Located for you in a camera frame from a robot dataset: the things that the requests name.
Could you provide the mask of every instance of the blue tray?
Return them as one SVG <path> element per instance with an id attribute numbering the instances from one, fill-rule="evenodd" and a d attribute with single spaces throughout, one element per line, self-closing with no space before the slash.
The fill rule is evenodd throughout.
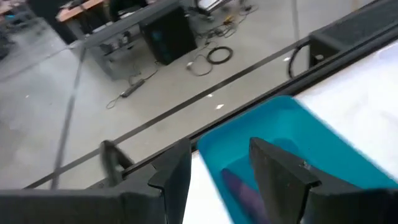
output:
<path id="1" fill-rule="evenodd" d="M 289 96 L 273 98 L 205 134 L 197 148 L 237 224 L 251 223 L 223 183 L 229 168 L 257 189 L 248 159 L 249 140 L 259 137 L 304 158 L 309 164 L 363 189 L 396 188 L 397 183 L 342 141 Z"/>

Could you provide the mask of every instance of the white surface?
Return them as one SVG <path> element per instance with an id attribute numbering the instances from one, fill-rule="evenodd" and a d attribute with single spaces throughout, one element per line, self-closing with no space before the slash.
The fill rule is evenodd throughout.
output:
<path id="1" fill-rule="evenodd" d="M 301 101 L 398 180 L 398 42 L 302 92 Z"/>
<path id="2" fill-rule="evenodd" d="M 198 152 L 192 154 L 192 175 L 183 224 L 233 223 Z"/>

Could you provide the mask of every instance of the concrete floor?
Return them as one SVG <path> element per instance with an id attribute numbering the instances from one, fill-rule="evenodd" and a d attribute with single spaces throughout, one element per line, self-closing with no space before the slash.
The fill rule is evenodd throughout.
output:
<path id="1" fill-rule="evenodd" d="M 300 0 L 300 36 L 325 26 L 370 0 Z M 290 0 L 251 0 L 259 10 L 242 22 L 235 35 L 215 39 L 234 50 L 227 63 L 207 76 L 194 77 L 185 70 L 193 54 L 166 67 L 116 106 L 105 106 L 128 87 L 134 63 L 144 78 L 155 70 L 154 58 L 142 41 L 124 55 L 114 68 L 121 79 L 111 81 L 87 55 L 76 94 L 72 123 L 62 165 L 95 150 L 104 139 L 116 139 L 156 116 L 219 83 L 264 57 L 295 42 Z M 216 12 L 222 17 L 226 12 Z M 196 21 L 205 30 L 217 25 Z M 37 37 L 29 31 L 13 37 L 15 49 L 0 63 L 0 189 L 20 189 L 53 172 L 69 97 L 79 64 L 78 49 L 69 49 L 47 29 Z M 141 161 L 165 146 L 229 113 L 287 80 L 284 60 L 290 53 L 258 68 L 211 95 L 159 121 L 123 141 L 119 146 L 135 161 Z M 306 64 L 298 57 L 299 72 Z M 197 62 L 195 69 L 205 71 Z M 98 156 L 64 172 L 61 189 L 82 189 L 101 180 Z M 47 189 L 49 183 L 40 188 Z"/>

